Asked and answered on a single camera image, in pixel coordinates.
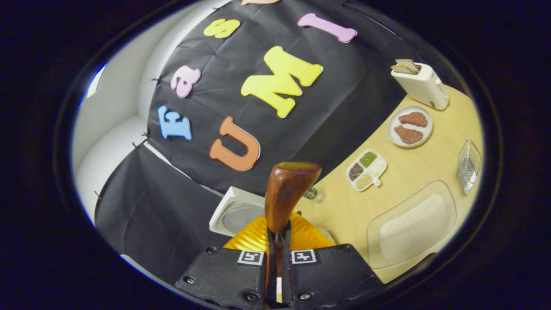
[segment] white wall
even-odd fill
[[[182,10],[148,29],[107,63],[97,91],[80,105],[73,136],[74,172],[78,171],[86,154],[101,137],[138,114],[138,88],[145,65],[156,44],[187,13]],[[151,84],[155,83],[151,81],[153,77],[148,77]]]
[[[72,164],[81,202],[94,222],[98,197],[118,164],[147,130],[149,106],[158,77],[177,44],[213,8],[229,0],[207,0],[176,12],[148,29],[105,67],[97,91],[80,106],[75,124]]]

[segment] meat patty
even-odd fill
[[[396,131],[396,133],[400,136],[400,139],[402,139],[405,144],[414,144],[421,141],[423,138],[422,132],[404,128],[402,125],[394,127],[394,131]]]
[[[425,115],[421,112],[411,112],[409,114],[399,116],[398,119],[402,124],[412,124],[420,127],[426,127],[429,123],[426,120]]]

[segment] clear plastic container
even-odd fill
[[[457,217],[450,189],[432,181],[368,225],[368,264],[384,268],[434,246],[449,234]]]
[[[477,180],[481,169],[482,156],[473,141],[467,139],[459,153],[459,162],[457,163],[457,177],[461,182],[465,195],[473,189],[474,182]]]
[[[385,172],[388,163],[372,149],[367,149],[348,166],[346,177],[356,191],[363,191],[371,184],[381,186],[379,177]]]

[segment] pink foam letter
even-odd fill
[[[199,80],[200,76],[201,70],[199,69],[194,70],[188,66],[180,67],[170,81],[170,88],[175,89],[178,97],[183,98],[190,93],[193,84]]]
[[[310,26],[323,30],[336,36],[342,43],[348,43],[352,41],[352,39],[358,34],[355,29],[345,28],[337,24],[331,23],[328,20],[319,18],[314,13],[308,13],[301,17],[298,25],[301,27]]]

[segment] black cloth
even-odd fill
[[[100,193],[95,225],[119,254],[173,284],[207,246],[229,237],[208,222],[222,199],[159,159],[145,146],[132,151]]]
[[[369,9],[360,12],[333,0],[246,6],[240,2],[231,1],[205,18],[178,45],[162,70],[163,82],[155,89],[148,120],[150,143],[156,149],[195,181],[222,193],[236,186],[264,195],[271,169],[284,161],[320,163],[323,178],[355,151],[406,95],[390,75],[395,59],[431,63],[402,37],[368,18]],[[358,35],[344,44],[322,30],[297,26],[307,13],[354,28]],[[237,19],[241,25],[225,39],[205,36],[204,29],[221,18]],[[296,104],[284,119],[256,96],[240,93],[247,77],[273,74],[263,58],[274,46],[323,66],[318,79],[301,87],[301,96],[293,97]],[[190,94],[179,98],[170,88],[170,80],[184,65],[202,73]],[[447,83],[448,74],[438,74]],[[190,120],[192,140],[162,137],[157,112],[162,105]],[[246,152],[242,143],[219,134],[227,116],[260,143],[260,157],[248,171],[237,172],[209,156],[218,138],[237,155]]]

